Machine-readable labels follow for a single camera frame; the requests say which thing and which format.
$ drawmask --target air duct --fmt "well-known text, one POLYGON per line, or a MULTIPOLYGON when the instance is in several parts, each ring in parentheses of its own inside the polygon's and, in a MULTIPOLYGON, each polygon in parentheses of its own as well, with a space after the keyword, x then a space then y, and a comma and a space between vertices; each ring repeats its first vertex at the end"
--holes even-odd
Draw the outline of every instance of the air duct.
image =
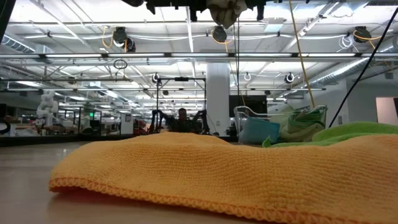
MULTIPOLYGON (((393 45, 394 41, 396 41, 394 40, 394 38, 390 38, 389 40, 383 42, 379 48, 379 52, 396 51, 397 49, 394 48, 393 45)), ((331 67, 328 70, 325 70, 324 72, 319 73, 319 75, 313 77, 310 84, 311 86, 317 84, 327 85, 329 83, 337 82, 338 80, 346 78, 350 75, 354 75, 363 69, 368 59, 369 58, 366 57, 352 62, 339 63, 338 65, 331 67)))
POLYGON ((10 47, 22 54, 52 54, 54 51, 42 44, 27 43, 19 39, 17 36, 6 33, 1 40, 1 44, 10 47))
POLYGON ((4 37, 1 40, 1 44, 8 46, 18 52, 21 52, 23 54, 32 54, 35 53, 35 50, 32 47, 29 47, 26 44, 23 44, 22 42, 19 42, 18 40, 4 34, 4 37))

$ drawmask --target column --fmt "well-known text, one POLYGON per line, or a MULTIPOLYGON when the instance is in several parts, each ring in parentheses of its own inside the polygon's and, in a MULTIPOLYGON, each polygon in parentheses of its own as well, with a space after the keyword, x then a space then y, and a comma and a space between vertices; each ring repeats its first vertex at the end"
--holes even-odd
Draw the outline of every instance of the column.
POLYGON ((229 125, 229 64, 208 63, 206 75, 207 114, 210 132, 227 136, 229 125))

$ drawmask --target ceiling light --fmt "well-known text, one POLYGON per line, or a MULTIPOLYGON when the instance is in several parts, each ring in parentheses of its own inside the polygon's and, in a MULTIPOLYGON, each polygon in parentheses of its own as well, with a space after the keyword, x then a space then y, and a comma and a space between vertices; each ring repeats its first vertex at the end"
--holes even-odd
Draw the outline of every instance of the ceiling light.
POLYGON ((174 53, 172 57, 227 57, 224 53, 174 53))
POLYGON ((30 81, 18 81, 16 83, 27 85, 27 86, 32 86, 32 87, 40 87, 40 84, 35 83, 35 82, 30 82, 30 81))
MULTIPOLYGON (((363 57, 370 57, 372 54, 362 54, 363 57)), ((375 57, 398 57, 397 53, 376 53, 375 57)))
POLYGON ((95 58, 101 54, 46 54, 47 58, 95 58))
POLYGON ((74 100, 86 100, 86 98, 81 97, 81 96, 69 96, 69 98, 74 99, 74 100))
POLYGON ((0 58, 40 58, 37 54, 1 54, 0 58))
POLYGON ((109 54, 108 57, 164 57, 164 54, 142 54, 142 53, 134 53, 134 54, 109 54))
POLYGON ((354 53, 310 54, 310 57, 354 57, 354 53))
POLYGON ((104 89, 104 88, 84 88, 84 89, 77 89, 78 91, 104 91, 104 90, 106 90, 106 89, 104 89))
POLYGON ((267 98, 267 100, 286 100, 286 98, 267 98))
POLYGON ((273 53, 239 53, 238 57, 291 57, 292 54, 273 54, 273 53))

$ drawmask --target green towel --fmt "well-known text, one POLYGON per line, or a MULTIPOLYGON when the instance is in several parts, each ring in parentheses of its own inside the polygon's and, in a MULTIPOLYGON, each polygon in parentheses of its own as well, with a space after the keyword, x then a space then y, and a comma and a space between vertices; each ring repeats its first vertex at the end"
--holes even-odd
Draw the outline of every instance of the green towel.
POLYGON ((398 134, 398 126, 373 122, 353 122, 320 131, 312 137, 312 142, 280 143, 273 146, 263 144, 263 147, 329 146, 358 136, 375 134, 398 134))

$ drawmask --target orange towel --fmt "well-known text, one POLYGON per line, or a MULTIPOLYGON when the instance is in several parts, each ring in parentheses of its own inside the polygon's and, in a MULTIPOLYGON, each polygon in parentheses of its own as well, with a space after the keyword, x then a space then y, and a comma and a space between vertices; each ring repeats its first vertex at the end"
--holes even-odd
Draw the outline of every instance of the orange towel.
POLYGON ((270 222, 398 223, 398 135, 268 149, 179 133, 93 142, 49 186, 270 222))

